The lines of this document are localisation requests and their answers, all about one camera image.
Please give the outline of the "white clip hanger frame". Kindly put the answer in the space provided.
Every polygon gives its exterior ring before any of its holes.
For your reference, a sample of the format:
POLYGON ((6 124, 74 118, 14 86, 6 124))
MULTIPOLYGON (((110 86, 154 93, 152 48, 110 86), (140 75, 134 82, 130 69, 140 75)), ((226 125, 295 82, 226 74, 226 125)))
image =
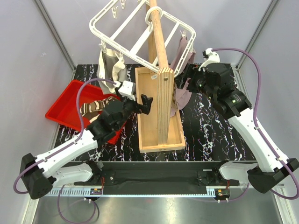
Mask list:
POLYGON ((191 26, 179 20, 178 18, 162 10, 160 7, 157 6, 157 2, 155 0, 142 0, 138 4, 138 6, 132 11, 132 13, 126 18, 126 20, 117 28, 117 30, 111 36, 107 36, 96 28, 96 23, 109 10, 112 10, 113 17, 115 18, 116 17, 115 14, 117 11, 117 7, 115 6, 115 4, 117 4, 117 2, 118 2, 117 0, 109 1, 106 4, 106 6, 102 8, 89 22, 89 29, 95 36, 100 38, 101 40, 100 46, 102 47, 102 49, 105 49, 106 44, 108 44, 111 47, 115 48, 116 50, 120 51, 123 55, 131 58, 132 60, 140 63, 141 65, 157 73, 159 71, 158 65, 162 65, 163 55, 166 54, 167 45, 169 44, 176 30, 179 27, 182 27, 184 28, 185 31, 188 31, 191 34, 191 36, 188 39, 187 45, 184 48, 181 57, 179 58, 177 66, 173 69, 174 77, 177 77, 180 74, 180 70, 184 68, 183 63, 186 61, 188 53, 190 53, 193 50, 193 44, 196 38, 195 30, 191 26), (126 49, 125 47, 117 43, 115 39, 121 33, 121 31, 128 25, 128 23, 133 19, 133 17, 137 14, 137 12, 140 10, 140 8, 142 8, 144 4, 150 6, 145 16, 145 23, 147 24, 147 28, 139 37, 139 39, 136 41, 134 46, 131 49, 126 49), (173 27, 172 31, 168 35, 167 39, 163 38, 162 25, 160 22, 162 17, 165 17, 175 23, 175 26, 173 27), (154 33, 157 56, 154 62, 150 63, 144 60, 143 58, 139 57, 137 55, 137 52, 140 50, 141 46, 145 43, 145 41, 149 38, 149 36, 152 33, 154 33))

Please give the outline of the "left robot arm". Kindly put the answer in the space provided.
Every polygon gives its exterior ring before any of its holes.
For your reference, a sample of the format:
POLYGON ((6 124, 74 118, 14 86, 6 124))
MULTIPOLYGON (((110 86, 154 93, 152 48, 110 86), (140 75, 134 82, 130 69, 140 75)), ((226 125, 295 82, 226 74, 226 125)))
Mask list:
POLYGON ((85 161, 69 167, 66 164, 111 140, 132 113, 148 115, 153 98, 142 94, 141 100, 141 104, 128 98, 124 101, 111 100, 98 117, 76 137, 41 155, 23 156, 19 178, 30 198, 39 199, 47 195, 53 187, 66 184, 100 184, 103 175, 97 163, 85 161))

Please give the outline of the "brown striped sock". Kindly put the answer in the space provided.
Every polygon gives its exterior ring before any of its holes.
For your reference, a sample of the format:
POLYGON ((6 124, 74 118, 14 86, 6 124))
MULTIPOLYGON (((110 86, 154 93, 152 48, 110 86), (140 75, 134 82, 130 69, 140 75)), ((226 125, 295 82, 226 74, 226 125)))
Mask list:
POLYGON ((90 123, 92 123, 99 117, 103 109, 110 102, 116 100, 117 98, 110 96, 103 100, 95 100, 91 103, 83 103, 79 111, 83 118, 86 118, 90 123))

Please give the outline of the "grey beige sock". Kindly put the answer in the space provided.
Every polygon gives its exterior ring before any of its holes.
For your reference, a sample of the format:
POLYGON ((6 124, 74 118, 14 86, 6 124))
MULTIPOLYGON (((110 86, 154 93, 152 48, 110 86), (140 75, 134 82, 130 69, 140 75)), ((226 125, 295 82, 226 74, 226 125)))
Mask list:
POLYGON ((127 68, 122 53, 106 49, 100 51, 98 60, 97 78, 111 80, 113 82, 127 81, 127 68))

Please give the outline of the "wooden stand with tray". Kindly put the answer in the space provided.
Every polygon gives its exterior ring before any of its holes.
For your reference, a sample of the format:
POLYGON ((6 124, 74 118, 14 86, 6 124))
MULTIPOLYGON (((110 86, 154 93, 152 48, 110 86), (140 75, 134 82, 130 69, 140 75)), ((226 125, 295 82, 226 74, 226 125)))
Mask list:
MULTIPOLYGON (((149 57, 156 51, 154 33, 149 38, 149 57)), ((170 117, 174 87, 174 71, 169 68, 167 54, 156 74, 148 68, 136 69, 137 93, 151 95, 154 100, 149 115, 138 115, 138 138, 141 153, 182 150, 185 139, 179 112, 170 117)))

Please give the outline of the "red plastic tray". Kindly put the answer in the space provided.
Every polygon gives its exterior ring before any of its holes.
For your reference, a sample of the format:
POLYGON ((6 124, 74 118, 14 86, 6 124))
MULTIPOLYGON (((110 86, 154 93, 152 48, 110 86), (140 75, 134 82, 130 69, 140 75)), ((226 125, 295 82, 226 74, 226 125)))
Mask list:
MULTIPOLYGON (((76 107, 76 97, 82 85, 83 82, 77 80, 71 81, 63 93, 58 97, 56 102, 47 111, 45 117, 57 122, 60 125, 80 131, 81 123, 76 107)), ((103 100, 110 96, 119 100, 117 96, 113 96, 112 94, 103 94, 100 87, 88 84, 81 92, 79 98, 79 108, 81 108, 83 103, 91 103, 95 100, 103 100)), ((84 127, 87 127, 90 124, 86 118, 83 118, 83 121, 84 127)))

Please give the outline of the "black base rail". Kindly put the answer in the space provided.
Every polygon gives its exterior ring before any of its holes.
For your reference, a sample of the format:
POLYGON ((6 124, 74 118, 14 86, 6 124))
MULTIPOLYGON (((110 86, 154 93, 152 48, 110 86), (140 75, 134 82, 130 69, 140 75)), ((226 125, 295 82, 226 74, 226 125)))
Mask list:
POLYGON ((220 161, 105 161, 104 195, 199 195, 206 187, 199 181, 204 170, 220 161))

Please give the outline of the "black marble mat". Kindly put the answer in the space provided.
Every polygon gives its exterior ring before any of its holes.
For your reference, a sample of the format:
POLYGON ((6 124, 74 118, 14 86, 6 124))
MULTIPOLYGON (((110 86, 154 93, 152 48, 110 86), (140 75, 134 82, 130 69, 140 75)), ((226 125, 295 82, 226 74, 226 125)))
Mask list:
POLYGON ((73 161, 253 161, 241 135, 202 94, 192 94, 180 111, 186 146, 183 150, 140 153, 137 114, 133 113, 115 145, 104 144, 73 161))

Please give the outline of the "mauve sock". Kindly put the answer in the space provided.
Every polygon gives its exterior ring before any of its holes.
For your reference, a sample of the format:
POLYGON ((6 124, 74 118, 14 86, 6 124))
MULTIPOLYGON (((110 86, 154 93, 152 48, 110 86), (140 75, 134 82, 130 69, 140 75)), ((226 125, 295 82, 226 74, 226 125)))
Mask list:
MULTIPOLYGON (((170 64, 171 69, 174 70, 176 68, 187 44, 188 44, 187 38, 182 37, 179 42, 176 56, 170 64)), ((188 63, 190 64, 194 63, 195 56, 196 56, 196 52, 191 52, 191 53, 189 52, 187 54, 186 60, 184 61, 183 66, 179 72, 180 74, 183 72, 184 68, 188 63)), ((174 91, 173 91, 174 99, 171 104, 170 117, 173 117, 175 115, 176 110, 182 110, 188 104, 192 95, 192 93, 187 90, 188 82, 186 81, 184 85, 181 85, 180 82, 181 82, 181 78, 179 78, 179 81, 174 85, 174 91)))

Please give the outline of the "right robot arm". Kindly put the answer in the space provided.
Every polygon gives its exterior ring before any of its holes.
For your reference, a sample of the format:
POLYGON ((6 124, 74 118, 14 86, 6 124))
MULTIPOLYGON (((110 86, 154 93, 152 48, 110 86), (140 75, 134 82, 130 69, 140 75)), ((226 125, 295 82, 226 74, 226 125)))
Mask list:
POLYGON ((299 162, 288 158, 268 135, 260 133, 263 127, 254 120, 254 110, 246 95, 234 88, 232 73, 228 63, 188 64, 183 72, 188 82, 187 90, 205 95, 213 108, 242 136, 256 159, 252 164, 222 162, 212 173, 213 182, 218 185, 228 180, 246 182, 264 194, 298 169, 299 162))

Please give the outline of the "white clip holding mauve sock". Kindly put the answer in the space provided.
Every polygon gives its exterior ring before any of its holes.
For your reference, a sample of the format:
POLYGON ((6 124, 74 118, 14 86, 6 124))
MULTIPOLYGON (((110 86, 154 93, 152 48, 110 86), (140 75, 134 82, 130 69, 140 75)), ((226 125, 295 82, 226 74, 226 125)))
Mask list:
POLYGON ((187 35, 186 35, 186 30, 185 30, 185 29, 184 29, 184 30, 180 30, 180 33, 181 33, 181 38, 182 38, 182 39, 188 40, 188 39, 187 39, 187 35))

